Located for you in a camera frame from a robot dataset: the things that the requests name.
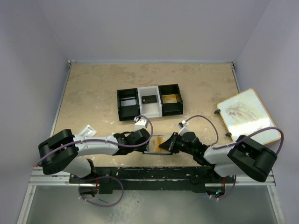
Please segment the gold VIP card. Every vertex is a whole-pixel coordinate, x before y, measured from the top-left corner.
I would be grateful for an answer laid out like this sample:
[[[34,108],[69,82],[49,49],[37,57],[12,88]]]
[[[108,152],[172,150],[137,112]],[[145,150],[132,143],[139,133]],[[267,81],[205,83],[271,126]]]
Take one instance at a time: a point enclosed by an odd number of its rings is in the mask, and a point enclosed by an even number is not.
[[[164,136],[153,136],[149,141],[149,150],[151,152],[159,152],[161,148],[159,145],[163,142]]]

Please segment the black leather card holder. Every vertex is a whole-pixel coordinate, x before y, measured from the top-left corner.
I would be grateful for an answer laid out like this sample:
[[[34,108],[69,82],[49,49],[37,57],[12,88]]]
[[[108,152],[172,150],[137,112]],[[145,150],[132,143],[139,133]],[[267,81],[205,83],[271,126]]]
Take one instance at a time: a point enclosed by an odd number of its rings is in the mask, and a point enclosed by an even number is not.
[[[171,155],[171,152],[159,147],[159,145],[167,141],[169,137],[170,136],[153,135],[143,154]]]

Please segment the black and white organizer tray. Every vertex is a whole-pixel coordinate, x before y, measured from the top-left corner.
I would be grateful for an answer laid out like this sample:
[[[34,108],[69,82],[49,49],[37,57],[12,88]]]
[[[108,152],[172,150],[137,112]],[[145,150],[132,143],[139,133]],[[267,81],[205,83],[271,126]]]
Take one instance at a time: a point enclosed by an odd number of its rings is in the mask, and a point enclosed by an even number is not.
[[[178,84],[139,87],[117,91],[119,121],[183,114],[183,99]]]

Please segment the clear plastic card sleeve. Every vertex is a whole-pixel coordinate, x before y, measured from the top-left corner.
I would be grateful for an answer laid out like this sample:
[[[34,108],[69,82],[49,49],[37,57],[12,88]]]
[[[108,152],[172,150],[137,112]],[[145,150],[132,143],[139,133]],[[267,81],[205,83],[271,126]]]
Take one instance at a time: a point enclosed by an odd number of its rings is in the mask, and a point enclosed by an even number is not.
[[[90,125],[86,125],[80,132],[79,132],[79,136],[82,137],[93,137],[95,136],[95,134],[97,133],[97,131],[92,128]]]

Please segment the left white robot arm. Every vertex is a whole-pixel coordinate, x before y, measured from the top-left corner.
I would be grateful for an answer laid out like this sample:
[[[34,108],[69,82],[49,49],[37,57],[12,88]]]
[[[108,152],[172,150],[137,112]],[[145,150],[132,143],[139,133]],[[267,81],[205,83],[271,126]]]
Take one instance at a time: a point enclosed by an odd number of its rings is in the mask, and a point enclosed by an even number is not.
[[[48,138],[38,146],[40,160],[37,165],[45,175],[60,171],[74,174],[80,178],[94,173],[92,162],[82,156],[92,154],[127,155],[134,151],[143,152],[152,132],[142,128],[133,132],[116,133],[107,137],[83,137],[64,129]]]

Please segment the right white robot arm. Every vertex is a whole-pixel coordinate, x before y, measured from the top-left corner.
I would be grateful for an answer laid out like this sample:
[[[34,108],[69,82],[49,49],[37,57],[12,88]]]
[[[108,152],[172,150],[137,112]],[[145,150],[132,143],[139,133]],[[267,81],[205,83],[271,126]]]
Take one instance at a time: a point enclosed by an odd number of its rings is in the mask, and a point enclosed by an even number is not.
[[[172,136],[159,147],[173,154],[184,152],[193,157],[201,166],[211,166],[220,177],[229,175],[247,175],[258,182],[265,182],[277,154],[257,141],[241,135],[243,142],[222,149],[200,142],[194,132],[186,132],[182,136],[174,132]]]

